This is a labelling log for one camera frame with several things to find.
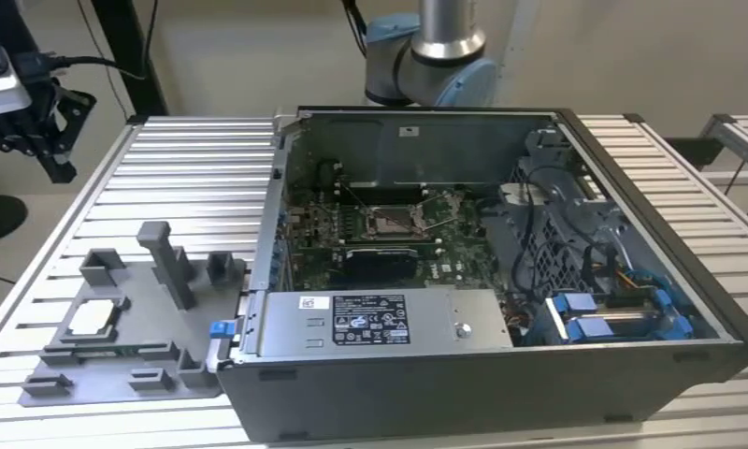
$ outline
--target screw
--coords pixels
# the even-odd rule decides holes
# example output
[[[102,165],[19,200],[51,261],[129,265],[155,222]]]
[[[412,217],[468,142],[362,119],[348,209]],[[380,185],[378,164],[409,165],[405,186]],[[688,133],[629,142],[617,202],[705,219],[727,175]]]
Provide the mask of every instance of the screw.
[[[466,339],[470,336],[470,326],[465,323],[457,323],[453,325],[454,327],[454,334],[457,338]]]

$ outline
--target sticker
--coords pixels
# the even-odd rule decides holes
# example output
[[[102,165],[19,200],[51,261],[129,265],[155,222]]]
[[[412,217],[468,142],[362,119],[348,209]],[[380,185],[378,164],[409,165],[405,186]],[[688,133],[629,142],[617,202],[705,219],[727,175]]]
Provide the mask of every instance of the sticker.
[[[300,309],[329,309],[329,297],[298,297]]]
[[[113,351],[91,351],[89,353],[77,353],[81,358],[103,358],[103,357],[118,357]]]
[[[409,344],[404,295],[333,297],[333,342],[337,345]]]
[[[398,128],[398,136],[401,138],[417,138],[418,137],[418,127],[417,126],[401,126]]]

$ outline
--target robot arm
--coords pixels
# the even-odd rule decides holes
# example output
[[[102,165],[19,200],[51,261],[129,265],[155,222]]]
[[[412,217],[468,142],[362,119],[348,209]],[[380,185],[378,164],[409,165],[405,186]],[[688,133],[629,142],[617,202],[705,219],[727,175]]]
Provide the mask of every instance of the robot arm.
[[[38,51],[15,3],[0,0],[0,151],[34,157],[55,183],[77,174],[69,154],[97,103],[61,87],[51,72],[63,66]]]
[[[382,106],[482,107],[492,101],[496,63],[470,0],[421,0],[418,14],[372,21],[365,96]]]

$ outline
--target motherboard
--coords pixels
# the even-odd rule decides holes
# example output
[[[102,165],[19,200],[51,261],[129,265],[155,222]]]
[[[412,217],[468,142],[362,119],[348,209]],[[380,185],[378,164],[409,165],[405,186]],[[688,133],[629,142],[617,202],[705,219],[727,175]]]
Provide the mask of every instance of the motherboard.
[[[293,288],[506,290],[462,188],[305,190],[292,194],[288,250]]]

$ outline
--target power supply label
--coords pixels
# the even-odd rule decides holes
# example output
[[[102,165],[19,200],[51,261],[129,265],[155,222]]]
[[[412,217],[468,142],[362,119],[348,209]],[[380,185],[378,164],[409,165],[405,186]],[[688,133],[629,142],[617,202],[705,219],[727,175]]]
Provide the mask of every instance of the power supply label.
[[[404,295],[333,297],[333,342],[409,344]]]

